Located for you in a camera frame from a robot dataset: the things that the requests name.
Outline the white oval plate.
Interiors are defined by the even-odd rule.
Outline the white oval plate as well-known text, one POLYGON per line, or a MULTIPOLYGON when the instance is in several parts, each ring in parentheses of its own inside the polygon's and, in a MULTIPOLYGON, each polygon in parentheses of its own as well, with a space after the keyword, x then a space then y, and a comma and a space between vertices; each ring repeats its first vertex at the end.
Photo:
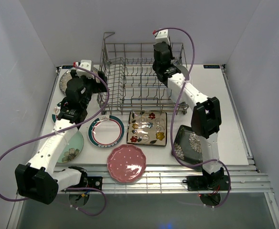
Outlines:
POLYGON ((184 75, 184 78, 186 81, 188 81, 190 79, 190 74, 189 74, 189 71, 188 69, 183 66, 183 65, 176 65, 176 67, 181 71, 181 73, 184 75))

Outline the black floral square plate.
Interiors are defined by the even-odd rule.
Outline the black floral square plate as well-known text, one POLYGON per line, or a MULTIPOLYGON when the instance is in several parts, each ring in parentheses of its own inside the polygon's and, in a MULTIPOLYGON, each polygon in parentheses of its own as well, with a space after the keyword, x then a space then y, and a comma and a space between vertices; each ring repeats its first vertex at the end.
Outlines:
POLYGON ((199 164, 203 161, 199 137, 191 127, 181 125, 174 140, 174 153, 183 162, 199 164))

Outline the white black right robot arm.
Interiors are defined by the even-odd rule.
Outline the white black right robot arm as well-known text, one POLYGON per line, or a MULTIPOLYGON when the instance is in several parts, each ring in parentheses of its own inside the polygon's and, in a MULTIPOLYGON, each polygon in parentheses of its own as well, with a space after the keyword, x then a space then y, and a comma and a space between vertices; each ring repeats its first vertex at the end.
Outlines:
POLYGON ((184 66, 172 63, 171 46, 165 42, 153 45, 153 70, 157 78, 168 89, 178 95, 174 110, 180 100, 186 102, 192 110, 191 128, 198 136, 202 150, 202 183, 207 189, 220 186, 224 177, 224 169, 219 162, 218 132, 220 130, 220 102, 216 97, 208 97, 199 92, 190 82, 186 81, 189 74, 184 66))

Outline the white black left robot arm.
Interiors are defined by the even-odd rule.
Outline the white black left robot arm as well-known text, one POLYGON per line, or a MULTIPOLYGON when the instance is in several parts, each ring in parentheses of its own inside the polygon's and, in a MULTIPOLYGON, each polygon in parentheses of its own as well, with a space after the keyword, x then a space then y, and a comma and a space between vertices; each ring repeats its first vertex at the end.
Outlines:
POLYGON ((61 102, 60 113, 52 130, 38 152, 27 162, 15 169, 18 192, 21 196, 50 204, 57 193, 69 187, 84 190, 88 185, 86 171, 70 166, 60 172, 54 168, 69 141, 78 133, 81 122, 87 116, 87 107, 92 94, 106 92, 107 77, 102 71, 96 78, 81 70, 72 69, 72 79, 67 82, 65 97, 61 102))

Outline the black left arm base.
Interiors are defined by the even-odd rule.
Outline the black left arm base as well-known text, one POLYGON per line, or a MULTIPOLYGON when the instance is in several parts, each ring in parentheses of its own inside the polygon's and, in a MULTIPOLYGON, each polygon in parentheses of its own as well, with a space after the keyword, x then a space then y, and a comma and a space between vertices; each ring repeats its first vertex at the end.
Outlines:
POLYGON ((70 186, 69 188, 77 188, 78 190, 85 190, 85 188, 95 188, 102 190, 102 177, 89 176, 87 174, 87 170, 82 167, 70 166, 68 168, 77 170, 81 173, 80 182, 76 185, 70 186))

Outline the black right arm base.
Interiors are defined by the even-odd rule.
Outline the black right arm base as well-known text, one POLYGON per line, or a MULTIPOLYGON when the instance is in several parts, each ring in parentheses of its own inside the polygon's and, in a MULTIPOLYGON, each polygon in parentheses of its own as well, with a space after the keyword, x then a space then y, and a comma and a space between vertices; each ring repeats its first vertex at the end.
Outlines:
POLYGON ((187 185, 188 191, 228 191, 230 189, 227 175, 187 176, 182 180, 187 185))

